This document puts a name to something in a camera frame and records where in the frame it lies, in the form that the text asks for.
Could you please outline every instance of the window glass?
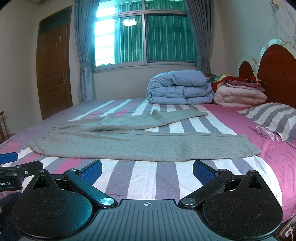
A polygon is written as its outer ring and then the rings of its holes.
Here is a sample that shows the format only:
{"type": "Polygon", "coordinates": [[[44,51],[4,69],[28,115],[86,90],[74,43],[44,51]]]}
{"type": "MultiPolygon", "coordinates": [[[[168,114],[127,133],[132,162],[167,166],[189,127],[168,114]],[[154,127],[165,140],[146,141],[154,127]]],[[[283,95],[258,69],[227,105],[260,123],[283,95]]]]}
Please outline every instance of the window glass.
{"type": "Polygon", "coordinates": [[[146,9],[185,10],[183,1],[174,0],[146,0],[146,9]]]}
{"type": "Polygon", "coordinates": [[[187,17],[146,17],[148,61],[196,61],[197,54],[187,17]]]}
{"type": "Polygon", "coordinates": [[[100,1],[96,17],[104,17],[118,12],[142,10],[142,1],[110,0],[100,1]]]}
{"type": "Polygon", "coordinates": [[[96,66],[144,60],[142,15],[96,22],[96,66]]]}

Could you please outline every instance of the folded pink blanket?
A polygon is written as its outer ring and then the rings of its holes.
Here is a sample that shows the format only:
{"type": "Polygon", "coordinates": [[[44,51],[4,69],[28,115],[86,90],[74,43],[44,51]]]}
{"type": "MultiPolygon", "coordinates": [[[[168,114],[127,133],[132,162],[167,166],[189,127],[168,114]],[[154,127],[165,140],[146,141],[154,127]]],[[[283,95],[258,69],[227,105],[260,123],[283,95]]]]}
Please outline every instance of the folded pink blanket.
{"type": "Polygon", "coordinates": [[[243,88],[243,89],[249,89],[249,90],[260,90],[260,91],[265,91],[264,88],[254,88],[254,87],[249,87],[249,86],[238,86],[238,85],[231,85],[227,82],[224,83],[224,85],[229,86],[229,87],[233,87],[233,88],[243,88]]]}
{"type": "Polygon", "coordinates": [[[231,85],[236,85],[236,86],[249,86],[249,87],[253,87],[253,88],[261,88],[261,84],[259,82],[255,82],[255,83],[248,83],[245,81],[239,81],[239,80],[227,80],[227,83],[231,84],[231,85]]]}
{"type": "Polygon", "coordinates": [[[267,96],[260,90],[220,86],[214,103],[225,107],[249,107],[264,103],[267,96]]]}

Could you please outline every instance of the curtain tieback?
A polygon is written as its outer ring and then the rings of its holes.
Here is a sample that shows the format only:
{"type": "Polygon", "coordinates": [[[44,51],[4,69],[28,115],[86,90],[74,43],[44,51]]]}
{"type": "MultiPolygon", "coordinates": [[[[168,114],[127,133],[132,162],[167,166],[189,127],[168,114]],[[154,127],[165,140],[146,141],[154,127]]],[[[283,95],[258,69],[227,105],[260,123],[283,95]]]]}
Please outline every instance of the curtain tieback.
{"type": "Polygon", "coordinates": [[[84,63],[80,63],[80,68],[83,69],[85,67],[91,67],[91,63],[90,62],[84,62],[84,63]]]}
{"type": "Polygon", "coordinates": [[[198,57],[209,58],[209,53],[200,51],[198,57]]]}

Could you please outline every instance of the wooden door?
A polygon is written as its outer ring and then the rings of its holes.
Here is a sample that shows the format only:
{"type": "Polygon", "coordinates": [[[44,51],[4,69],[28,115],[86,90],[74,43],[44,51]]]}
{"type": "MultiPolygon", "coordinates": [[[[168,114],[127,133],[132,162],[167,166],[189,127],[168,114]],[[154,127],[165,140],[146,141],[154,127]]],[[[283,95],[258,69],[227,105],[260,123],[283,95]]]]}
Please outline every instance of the wooden door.
{"type": "Polygon", "coordinates": [[[71,7],[40,21],[37,40],[37,86],[42,119],[72,104],[69,72],[71,7]]]}

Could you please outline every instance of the metal screw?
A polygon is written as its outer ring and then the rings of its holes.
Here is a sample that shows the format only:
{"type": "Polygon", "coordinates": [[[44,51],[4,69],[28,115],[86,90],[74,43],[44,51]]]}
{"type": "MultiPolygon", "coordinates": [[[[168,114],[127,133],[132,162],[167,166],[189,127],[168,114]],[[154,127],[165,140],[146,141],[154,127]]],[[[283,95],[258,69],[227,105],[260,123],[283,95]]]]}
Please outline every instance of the metal screw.
{"type": "Polygon", "coordinates": [[[195,204],[195,200],[193,198],[186,197],[181,200],[181,203],[186,206],[192,206],[193,204],[195,204]]]}
{"type": "Polygon", "coordinates": [[[114,199],[113,198],[109,198],[109,197],[105,197],[105,198],[102,198],[100,203],[102,203],[103,205],[112,205],[114,203],[114,199]]]}

